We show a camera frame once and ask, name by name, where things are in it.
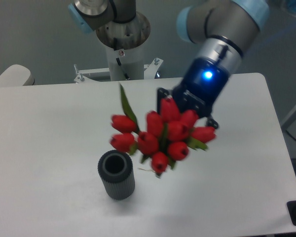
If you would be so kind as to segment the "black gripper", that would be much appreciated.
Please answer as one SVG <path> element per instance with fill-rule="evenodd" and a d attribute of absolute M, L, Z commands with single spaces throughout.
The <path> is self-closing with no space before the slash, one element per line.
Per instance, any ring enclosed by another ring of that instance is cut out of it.
<path fill-rule="evenodd" d="M 211 115 L 213 104 L 225 87 L 230 74 L 213 61 L 197 58 L 189 67 L 182 81 L 173 88 L 172 97 L 181 113 L 195 110 L 199 118 L 207 117 L 205 125 L 214 129 L 219 124 Z M 157 89 L 157 113 L 161 111 L 161 100 L 170 95 L 170 90 Z"/>

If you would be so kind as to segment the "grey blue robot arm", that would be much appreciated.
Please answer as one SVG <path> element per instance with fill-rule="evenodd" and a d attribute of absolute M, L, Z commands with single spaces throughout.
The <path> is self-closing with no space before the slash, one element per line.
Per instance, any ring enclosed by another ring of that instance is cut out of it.
<path fill-rule="evenodd" d="M 143 63 L 142 46 L 149 38 L 150 23 L 134 0 L 75 0 L 68 10 L 77 26 L 96 33 L 106 48 L 111 80 L 155 77 L 156 71 L 149 72 Z M 158 89 L 158 100 L 171 96 L 180 112 L 195 110 L 206 118 L 207 126 L 218 128 L 213 105 L 268 16 L 264 0 L 207 0 L 182 9 L 177 33 L 201 48 L 178 85 Z"/>

